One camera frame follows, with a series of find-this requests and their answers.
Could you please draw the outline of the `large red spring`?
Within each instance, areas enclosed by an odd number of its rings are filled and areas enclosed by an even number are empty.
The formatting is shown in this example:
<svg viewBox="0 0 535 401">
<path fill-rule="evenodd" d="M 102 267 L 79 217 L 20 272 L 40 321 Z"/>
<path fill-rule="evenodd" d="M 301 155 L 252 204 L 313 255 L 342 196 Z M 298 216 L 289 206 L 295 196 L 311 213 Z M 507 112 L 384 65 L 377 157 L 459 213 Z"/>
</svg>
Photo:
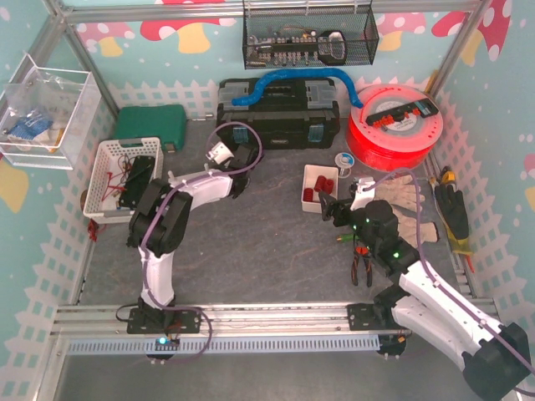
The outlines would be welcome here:
<svg viewBox="0 0 535 401">
<path fill-rule="evenodd" d="M 328 194 L 328 195 L 332 195 L 333 192 L 334 192 L 334 181 L 331 180 L 331 179 L 327 179 L 325 182 L 324 182 L 324 191 Z"/>
</svg>

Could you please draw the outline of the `white peg fixture base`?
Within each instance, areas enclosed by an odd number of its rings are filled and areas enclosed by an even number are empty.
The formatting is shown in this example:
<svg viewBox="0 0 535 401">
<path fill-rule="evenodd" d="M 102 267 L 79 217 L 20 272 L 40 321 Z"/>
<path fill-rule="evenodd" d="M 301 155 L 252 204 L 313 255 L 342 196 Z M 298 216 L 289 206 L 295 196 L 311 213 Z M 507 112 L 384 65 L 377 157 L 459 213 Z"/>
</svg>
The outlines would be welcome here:
<svg viewBox="0 0 535 401">
<path fill-rule="evenodd" d="M 168 184 L 172 188 L 181 188 L 188 185 L 188 175 L 174 175 L 171 170 L 168 171 Z"/>
</svg>

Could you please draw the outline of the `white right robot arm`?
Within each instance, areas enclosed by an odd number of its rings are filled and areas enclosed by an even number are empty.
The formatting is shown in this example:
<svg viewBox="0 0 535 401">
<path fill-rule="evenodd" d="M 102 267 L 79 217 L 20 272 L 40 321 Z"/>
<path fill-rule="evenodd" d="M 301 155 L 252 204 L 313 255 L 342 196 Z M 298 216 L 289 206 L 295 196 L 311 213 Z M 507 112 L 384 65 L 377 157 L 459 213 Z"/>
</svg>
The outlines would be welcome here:
<svg viewBox="0 0 535 401">
<path fill-rule="evenodd" d="M 473 393 L 500 400 L 533 374 L 526 332 L 504 325 L 449 285 L 398 232 L 390 204 L 372 200 L 352 210 L 349 200 L 319 194 L 322 217 L 348 226 L 371 262 L 392 284 L 371 303 L 348 305 L 353 331 L 406 328 L 446 355 Z"/>
</svg>

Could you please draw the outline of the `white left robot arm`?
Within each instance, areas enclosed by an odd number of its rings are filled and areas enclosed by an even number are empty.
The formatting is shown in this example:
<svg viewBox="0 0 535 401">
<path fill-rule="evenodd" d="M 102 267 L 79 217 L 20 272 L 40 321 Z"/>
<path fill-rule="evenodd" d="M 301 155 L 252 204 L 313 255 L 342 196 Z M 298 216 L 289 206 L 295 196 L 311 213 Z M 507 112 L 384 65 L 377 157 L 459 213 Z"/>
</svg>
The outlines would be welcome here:
<svg viewBox="0 0 535 401">
<path fill-rule="evenodd" d="M 140 299 L 154 309 L 173 307 L 173 256 L 196 208 L 237 198 L 249 184 L 249 172 L 262 159 L 256 145 L 229 150 L 222 142 L 207 153 L 203 171 L 154 179 L 145 189 L 129 223 L 129 244 L 138 249 L 143 284 Z"/>
</svg>

